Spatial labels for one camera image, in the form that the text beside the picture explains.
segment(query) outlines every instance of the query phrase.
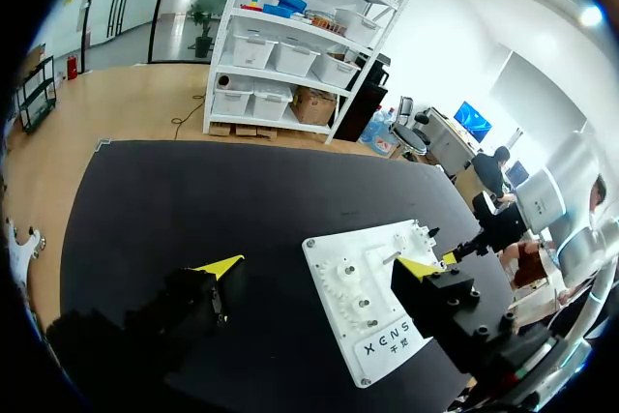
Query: white storage bin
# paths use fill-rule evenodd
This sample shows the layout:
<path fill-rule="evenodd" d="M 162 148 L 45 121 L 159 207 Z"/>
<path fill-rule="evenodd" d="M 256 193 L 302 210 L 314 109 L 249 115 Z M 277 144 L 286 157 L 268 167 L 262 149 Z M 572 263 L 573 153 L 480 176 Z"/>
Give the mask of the white storage bin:
<path fill-rule="evenodd" d="M 344 37 L 357 44 L 369 45 L 380 29 L 378 23 L 353 11 L 336 9 L 336 23 L 346 27 Z"/>
<path fill-rule="evenodd" d="M 318 79 L 325 84 L 345 89 L 355 73 L 361 68 L 354 63 L 345 63 L 333 58 L 328 53 L 323 53 L 316 58 L 311 69 L 318 76 Z"/>
<path fill-rule="evenodd" d="M 253 86 L 255 100 L 253 117 L 264 120 L 279 120 L 292 102 L 290 88 L 280 82 L 256 81 Z"/>
<path fill-rule="evenodd" d="M 227 89 L 215 88 L 213 113 L 218 115 L 243 115 L 253 94 L 253 79 L 231 76 Z"/>
<path fill-rule="evenodd" d="M 275 48 L 275 69 L 281 73 L 305 76 L 318 55 L 320 52 L 310 45 L 282 40 Z"/>
<path fill-rule="evenodd" d="M 234 34 L 234 53 L 232 64 L 235 67 L 258 68 L 267 65 L 273 46 L 278 41 L 268 36 L 239 32 Z"/>

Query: cardboard box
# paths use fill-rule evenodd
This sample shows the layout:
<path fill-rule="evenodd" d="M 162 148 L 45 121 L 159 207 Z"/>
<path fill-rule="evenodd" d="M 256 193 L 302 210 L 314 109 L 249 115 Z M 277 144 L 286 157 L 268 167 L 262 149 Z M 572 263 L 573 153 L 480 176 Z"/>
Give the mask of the cardboard box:
<path fill-rule="evenodd" d="M 256 135 L 255 126 L 236 125 L 236 135 Z"/>
<path fill-rule="evenodd" d="M 275 128 L 266 128 L 264 126 L 258 126 L 256 128 L 258 135 L 263 137 L 269 137 L 269 140 L 275 140 L 278 137 L 278 130 Z"/>
<path fill-rule="evenodd" d="M 329 123 L 337 102 L 335 94 L 300 86 L 291 105 L 299 123 L 324 126 Z"/>
<path fill-rule="evenodd" d="M 230 125 L 228 123 L 211 123 L 209 128 L 210 135 L 230 135 Z"/>

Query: plastic bottle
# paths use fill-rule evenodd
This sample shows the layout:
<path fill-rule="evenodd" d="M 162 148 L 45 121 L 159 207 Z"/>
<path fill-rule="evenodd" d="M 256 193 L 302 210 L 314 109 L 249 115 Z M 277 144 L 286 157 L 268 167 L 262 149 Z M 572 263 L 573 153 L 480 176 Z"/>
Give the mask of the plastic bottle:
<path fill-rule="evenodd" d="M 394 115 L 395 111 L 396 110 L 394 108 L 389 110 L 389 113 L 382 123 L 380 131 L 370 146 L 374 152 L 377 152 L 380 155 L 388 155 L 394 146 L 398 144 L 398 140 L 389 132 L 392 123 L 396 121 L 396 116 Z"/>
<path fill-rule="evenodd" d="M 379 105 L 376 108 L 376 111 L 371 116 L 366 125 L 366 128 L 361 133 L 359 140 L 365 144 L 371 143 L 374 137 L 378 134 L 380 129 L 382 128 L 383 122 L 385 121 L 385 114 L 382 111 L 382 106 Z"/>

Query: desk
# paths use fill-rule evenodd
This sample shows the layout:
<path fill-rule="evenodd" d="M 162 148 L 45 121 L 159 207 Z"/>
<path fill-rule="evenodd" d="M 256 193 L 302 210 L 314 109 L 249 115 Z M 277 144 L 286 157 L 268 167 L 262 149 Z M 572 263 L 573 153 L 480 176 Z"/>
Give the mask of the desk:
<path fill-rule="evenodd" d="M 180 267 L 242 253 L 246 302 L 167 383 L 233 411 L 439 412 L 465 387 L 435 341 L 357 389 L 301 249 L 304 239 L 418 219 L 440 227 L 437 254 L 478 224 L 436 167 L 258 145 L 120 141 L 93 155 L 67 225 L 61 309 L 116 324 Z M 512 300 L 493 253 L 467 257 L 497 305 Z"/>
<path fill-rule="evenodd" d="M 450 176 L 464 168 L 480 151 L 480 144 L 453 118 L 444 118 L 435 108 L 427 111 L 429 123 L 422 131 L 429 137 L 432 155 Z"/>

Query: black cable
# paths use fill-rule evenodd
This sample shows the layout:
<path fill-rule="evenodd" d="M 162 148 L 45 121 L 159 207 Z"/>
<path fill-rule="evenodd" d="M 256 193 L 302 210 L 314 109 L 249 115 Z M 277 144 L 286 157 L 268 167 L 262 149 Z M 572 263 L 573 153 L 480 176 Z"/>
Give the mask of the black cable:
<path fill-rule="evenodd" d="M 201 99 L 202 102 L 200 102 L 200 105 L 198 105 L 196 108 L 194 108 L 189 115 L 187 115 L 185 117 L 185 119 L 181 120 L 180 118 L 172 118 L 170 120 L 170 123 L 172 123 L 173 125 L 178 125 L 176 127 L 176 133 L 174 133 L 174 140 L 176 140 L 176 138 L 178 137 L 178 130 L 181 129 L 181 126 L 183 126 L 183 123 L 185 123 L 187 120 L 189 120 L 191 118 L 191 116 L 201 107 L 204 105 L 204 102 L 206 100 L 206 95 L 203 96 L 193 96 L 192 99 Z"/>

